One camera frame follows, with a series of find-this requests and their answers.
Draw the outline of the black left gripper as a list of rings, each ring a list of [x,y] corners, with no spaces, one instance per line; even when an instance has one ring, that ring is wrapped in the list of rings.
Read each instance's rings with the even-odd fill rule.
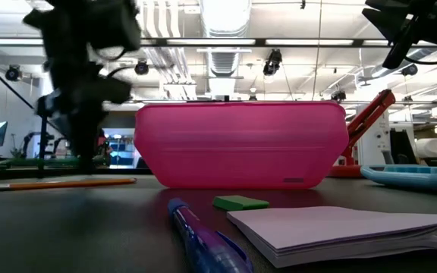
[[[50,67],[53,91],[41,96],[36,102],[36,114],[50,117],[57,111],[67,114],[84,104],[98,105],[103,102],[122,104],[130,98],[132,85],[99,72],[101,64],[89,62],[71,70],[69,67]],[[67,137],[72,152],[78,157],[78,168],[93,172],[93,157],[106,113],[72,113],[68,116]]]

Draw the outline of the orange wooden pencil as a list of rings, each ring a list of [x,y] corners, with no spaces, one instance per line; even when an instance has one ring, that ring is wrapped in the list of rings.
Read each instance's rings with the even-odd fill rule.
[[[55,188],[77,188],[77,187],[104,187],[135,184],[136,178],[122,179],[101,179],[101,180],[73,180],[73,181],[51,181],[18,184],[0,184],[0,192],[19,190],[40,190]]]

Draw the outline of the blue pen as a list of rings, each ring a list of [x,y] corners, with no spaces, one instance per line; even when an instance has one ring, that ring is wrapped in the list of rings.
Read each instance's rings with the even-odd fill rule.
[[[194,273],[254,273],[247,254],[223,233],[202,223],[183,200],[171,199],[168,214]]]

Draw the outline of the pink plastic pencil case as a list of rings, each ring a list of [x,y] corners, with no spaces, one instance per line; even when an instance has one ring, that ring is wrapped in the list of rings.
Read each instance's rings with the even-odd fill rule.
[[[335,102],[189,102],[146,105],[134,145],[169,188],[304,190],[347,147]]]

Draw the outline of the white notepad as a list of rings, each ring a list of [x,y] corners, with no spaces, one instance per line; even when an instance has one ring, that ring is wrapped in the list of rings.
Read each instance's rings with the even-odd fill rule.
[[[276,267],[437,249],[437,215],[342,207],[257,209],[227,218]]]

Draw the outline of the red desk lamp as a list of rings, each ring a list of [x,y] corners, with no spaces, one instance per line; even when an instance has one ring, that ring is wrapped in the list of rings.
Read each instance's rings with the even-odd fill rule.
[[[334,165],[327,175],[333,178],[361,179],[361,166],[354,159],[354,146],[357,141],[374,125],[388,107],[395,103],[395,96],[390,89],[381,91],[368,106],[361,111],[347,126],[349,142],[341,153],[343,165]]]

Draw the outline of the white machine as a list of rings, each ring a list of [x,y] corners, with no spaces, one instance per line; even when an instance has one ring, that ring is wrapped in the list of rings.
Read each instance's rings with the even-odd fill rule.
[[[357,154],[359,165],[387,165],[393,162],[387,110],[359,138]]]

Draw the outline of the light blue tray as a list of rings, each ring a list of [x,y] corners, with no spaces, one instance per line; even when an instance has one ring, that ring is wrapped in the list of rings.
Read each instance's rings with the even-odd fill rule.
[[[437,190],[437,167],[426,165],[370,165],[360,173],[375,183],[390,187]]]

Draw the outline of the green eraser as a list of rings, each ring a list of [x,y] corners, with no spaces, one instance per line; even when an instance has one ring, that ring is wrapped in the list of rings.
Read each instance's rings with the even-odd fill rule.
[[[225,211],[242,211],[265,209],[269,207],[269,202],[260,199],[234,195],[216,196],[212,201],[212,205]]]

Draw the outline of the black table frame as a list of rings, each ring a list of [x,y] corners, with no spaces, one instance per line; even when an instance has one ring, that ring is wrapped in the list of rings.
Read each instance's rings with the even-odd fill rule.
[[[40,123],[40,141],[39,141],[39,161],[38,161],[38,178],[43,178],[45,168],[45,151],[47,144],[47,111],[46,111],[46,98],[42,96],[38,99],[36,105],[36,114],[41,117]]]

